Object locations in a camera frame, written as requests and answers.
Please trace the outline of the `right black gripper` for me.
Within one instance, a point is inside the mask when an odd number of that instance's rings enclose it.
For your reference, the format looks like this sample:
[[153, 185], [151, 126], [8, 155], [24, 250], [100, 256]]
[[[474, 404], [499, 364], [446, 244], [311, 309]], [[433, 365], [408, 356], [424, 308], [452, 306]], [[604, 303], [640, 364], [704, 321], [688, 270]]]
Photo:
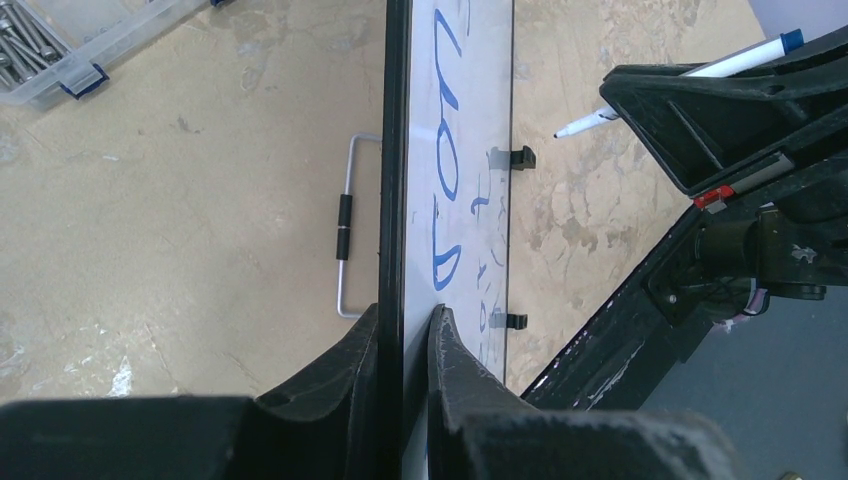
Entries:
[[773, 204], [800, 219], [847, 208], [847, 30], [729, 78], [619, 65], [599, 87], [705, 219]]

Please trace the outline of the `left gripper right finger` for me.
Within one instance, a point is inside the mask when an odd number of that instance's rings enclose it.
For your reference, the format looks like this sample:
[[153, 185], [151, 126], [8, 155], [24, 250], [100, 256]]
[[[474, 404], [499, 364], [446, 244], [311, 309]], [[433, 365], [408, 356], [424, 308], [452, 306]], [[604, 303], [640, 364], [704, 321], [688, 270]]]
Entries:
[[516, 422], [532, 408], [460, 339], [454, 311], [439, 304], [427, 333], [427, 455], [431, 479], [507, 479], [530, 450]]

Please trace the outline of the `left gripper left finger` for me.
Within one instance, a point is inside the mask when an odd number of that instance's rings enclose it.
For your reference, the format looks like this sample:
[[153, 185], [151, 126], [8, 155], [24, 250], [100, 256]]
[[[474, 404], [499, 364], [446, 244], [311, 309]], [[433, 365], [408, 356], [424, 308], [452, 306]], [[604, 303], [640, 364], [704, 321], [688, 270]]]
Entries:
[[376, 475], [378, 306], [246, 410], [238, 479], [372, 479]]

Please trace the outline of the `white marker pen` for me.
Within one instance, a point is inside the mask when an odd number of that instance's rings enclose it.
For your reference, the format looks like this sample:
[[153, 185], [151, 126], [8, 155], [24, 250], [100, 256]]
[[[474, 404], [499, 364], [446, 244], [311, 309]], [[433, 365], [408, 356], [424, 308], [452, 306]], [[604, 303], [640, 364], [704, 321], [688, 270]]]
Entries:
[[[681, 74], [682, 77], [726, 78], [777, 60], [805, 44], [801, 29], [781, 33], [777, 37], [746, 47], [721, 59]], [[609, 104], [570, 122], [553, 134], [555, 139], [573, 136], [597, 126], [616, 121], [620, 115]]]

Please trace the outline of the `white whiteboard black frame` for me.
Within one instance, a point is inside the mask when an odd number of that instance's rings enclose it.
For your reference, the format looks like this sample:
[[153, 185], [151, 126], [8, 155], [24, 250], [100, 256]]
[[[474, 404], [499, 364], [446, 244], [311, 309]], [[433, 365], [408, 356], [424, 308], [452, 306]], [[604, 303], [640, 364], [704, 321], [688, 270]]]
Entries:
[[512, 154], [511, 1], [386, 5], [378, 243], [381, 479], [429, 477], [427, 331], [438, 306], [496, 379], [506, 372]]

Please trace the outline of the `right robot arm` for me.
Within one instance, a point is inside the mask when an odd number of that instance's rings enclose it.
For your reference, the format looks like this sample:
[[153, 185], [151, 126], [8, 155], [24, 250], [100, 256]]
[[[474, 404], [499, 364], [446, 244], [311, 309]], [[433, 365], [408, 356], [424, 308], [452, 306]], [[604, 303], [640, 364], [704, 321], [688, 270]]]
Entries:
[[673, 325], [756, 315], [769, 297], [820, 300], [847, 282], [847, 31], [728, 78], [621, 65], [600, 93], [693, 222], [642, 283]]

